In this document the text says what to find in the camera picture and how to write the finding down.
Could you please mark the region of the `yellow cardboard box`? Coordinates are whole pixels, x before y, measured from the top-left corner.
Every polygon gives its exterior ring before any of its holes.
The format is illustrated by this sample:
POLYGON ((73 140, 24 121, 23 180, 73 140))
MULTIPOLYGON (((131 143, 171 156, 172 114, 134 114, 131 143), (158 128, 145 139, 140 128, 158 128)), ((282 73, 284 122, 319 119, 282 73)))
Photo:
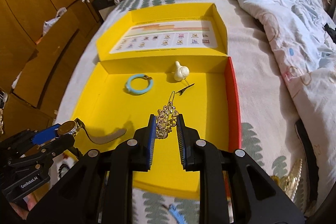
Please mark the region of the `yellow cardboard box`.
MULTIPOLYGON (((174 106, 187 127, 224 151, 242 145, 238 89, 228 55, 227 29, 213 3, 180 3, 124 12, 94 43, 98 63, 72 112, 89 134, 127 132, 98 146, 114 149, 148 124, 175 91, 174 106), (174 80, 175 62, 187 66, 185 81, 174 80)), ((84 131, 83 152, 94 147, 84 131)))

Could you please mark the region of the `dark nightstand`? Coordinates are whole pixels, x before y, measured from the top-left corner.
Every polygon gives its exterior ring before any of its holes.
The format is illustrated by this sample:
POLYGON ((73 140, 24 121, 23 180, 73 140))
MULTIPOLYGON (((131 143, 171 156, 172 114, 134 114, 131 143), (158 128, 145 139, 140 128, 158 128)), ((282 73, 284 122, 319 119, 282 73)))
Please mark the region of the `dark nightstand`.
POLYGON ((114 0, 92 0, 91 4, 102 23, 106 20, 111 11, 116 8, 114 0))

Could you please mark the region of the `clear pearl claw clip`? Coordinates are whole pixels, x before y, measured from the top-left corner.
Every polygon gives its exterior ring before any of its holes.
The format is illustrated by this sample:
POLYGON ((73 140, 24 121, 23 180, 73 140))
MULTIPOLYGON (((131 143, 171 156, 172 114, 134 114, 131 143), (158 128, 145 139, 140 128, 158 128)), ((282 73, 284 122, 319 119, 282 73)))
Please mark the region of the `clear pearl claw clip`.
POLYGON ((294 166, 292 167, 288 176, 271 176, 271 179, 284 191, 291 201, 294 201, 295 195, 297 193, 299 181, 301 179, 302 163, 303 160, 298 159, 294 163, 294 166))

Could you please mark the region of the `white plastic bag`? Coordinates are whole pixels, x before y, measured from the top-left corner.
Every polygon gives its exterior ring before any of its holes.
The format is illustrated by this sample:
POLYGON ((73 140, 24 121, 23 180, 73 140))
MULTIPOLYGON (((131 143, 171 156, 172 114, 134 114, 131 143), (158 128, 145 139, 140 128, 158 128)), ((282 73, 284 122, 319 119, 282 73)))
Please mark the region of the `white plastic bag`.
POLYGON ((53 19, 44 21, 43 23, 43 36, 50 30, 50 28, 67 12, 65 7, 58 9, 56 16, 53 19))

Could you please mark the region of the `light blue patterned duvet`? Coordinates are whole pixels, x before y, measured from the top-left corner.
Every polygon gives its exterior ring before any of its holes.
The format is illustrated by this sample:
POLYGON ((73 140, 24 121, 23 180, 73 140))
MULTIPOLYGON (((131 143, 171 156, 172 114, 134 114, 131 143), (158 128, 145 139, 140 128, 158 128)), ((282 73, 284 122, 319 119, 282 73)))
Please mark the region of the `light blue patterned duvet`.
POLYGON ((238 0, 264 27, 317 158, 318 197, 335 183, 335 43, 321 0, 238 0))

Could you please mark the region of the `white garlic hair clip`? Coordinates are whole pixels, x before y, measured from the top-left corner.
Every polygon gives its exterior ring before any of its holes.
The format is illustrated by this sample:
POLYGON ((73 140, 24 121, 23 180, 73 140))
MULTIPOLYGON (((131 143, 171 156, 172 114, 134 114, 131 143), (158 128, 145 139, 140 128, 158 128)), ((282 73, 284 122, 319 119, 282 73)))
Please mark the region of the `white garlic hair clip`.
POLYGON ((189 84, 187 81, 187 77, 190 74, 190 70, 187 66, 183 66, 179 61, 175 62, 175 72, 174 72, 174 80, 177 82, 185 81, 187 86, 178 91, 178 94, 181 96, 188 88, 194 86, 194 84, 189 84))

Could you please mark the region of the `grey strap wristwatch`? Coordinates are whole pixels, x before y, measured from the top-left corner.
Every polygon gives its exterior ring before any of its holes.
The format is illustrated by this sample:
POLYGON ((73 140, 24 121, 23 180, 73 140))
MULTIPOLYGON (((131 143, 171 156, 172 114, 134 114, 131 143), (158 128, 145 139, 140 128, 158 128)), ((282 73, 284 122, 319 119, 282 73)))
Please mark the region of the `grey strap wristwatch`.
POLYGON ((76 136, 80 130, 84 130, 87 138, 94 144, 103 145, 114 141, 115 139, 121 137, 127 132, 125 128, 118 128, 114 130, 114 132, 105 135, 105 136, 93 136, 88 133, 86 130, 85 124, 79 118, 75 120, 66 121, 59 125, 58 129, 56 130, 56 134, 58 137, 64 135, 72 135, 76 136))

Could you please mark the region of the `blue hair clip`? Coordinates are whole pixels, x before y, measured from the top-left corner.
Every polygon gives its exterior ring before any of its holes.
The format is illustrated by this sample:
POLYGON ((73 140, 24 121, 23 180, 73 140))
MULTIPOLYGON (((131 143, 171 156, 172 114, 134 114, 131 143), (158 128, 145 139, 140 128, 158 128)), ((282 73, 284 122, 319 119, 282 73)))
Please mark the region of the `blue hair clip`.
POLYGON ((168 212, 177 221, 177 224, 187 224, 185 216, 183 214, 181 214, 173 204, 169 205, 168 212))

